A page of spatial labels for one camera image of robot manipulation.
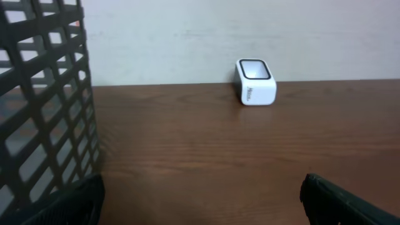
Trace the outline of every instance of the wooden desk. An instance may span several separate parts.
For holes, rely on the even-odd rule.
[[[95,87],[100,224],[309,224],[318,173],[400,216],[400,80],[280,82],[271,106],[230,84]]]

